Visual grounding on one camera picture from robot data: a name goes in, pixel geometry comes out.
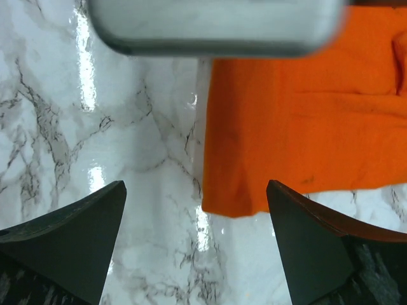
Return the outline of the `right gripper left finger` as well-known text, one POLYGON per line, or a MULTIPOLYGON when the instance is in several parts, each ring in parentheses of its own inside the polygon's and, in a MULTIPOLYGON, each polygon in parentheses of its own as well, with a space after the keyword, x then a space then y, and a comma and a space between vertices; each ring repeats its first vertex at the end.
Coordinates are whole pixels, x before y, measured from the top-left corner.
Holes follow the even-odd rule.
POLYGON ((98 304, 126 197, 114 181, 1 230, 1 304, 98 304))

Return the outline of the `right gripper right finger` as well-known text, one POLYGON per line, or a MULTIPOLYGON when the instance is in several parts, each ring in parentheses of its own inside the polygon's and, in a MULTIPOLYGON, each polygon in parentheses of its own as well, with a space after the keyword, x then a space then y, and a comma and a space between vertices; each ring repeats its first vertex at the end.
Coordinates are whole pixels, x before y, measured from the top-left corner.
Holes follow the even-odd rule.
POLYGON ((266 194, 293 304, 406 304, 406 234, 351 218, 277 180, 266 194))

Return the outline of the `orange t shirt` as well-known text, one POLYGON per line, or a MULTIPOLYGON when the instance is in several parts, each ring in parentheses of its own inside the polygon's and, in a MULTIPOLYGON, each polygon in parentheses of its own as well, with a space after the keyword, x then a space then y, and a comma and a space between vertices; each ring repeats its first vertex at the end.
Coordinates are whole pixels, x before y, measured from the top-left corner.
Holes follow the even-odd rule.
POLYGON ((202 208, 265 212, 270 180, 299 193, 406 182, 406 8, 352 6, 307 57, 213 62, 202 208))

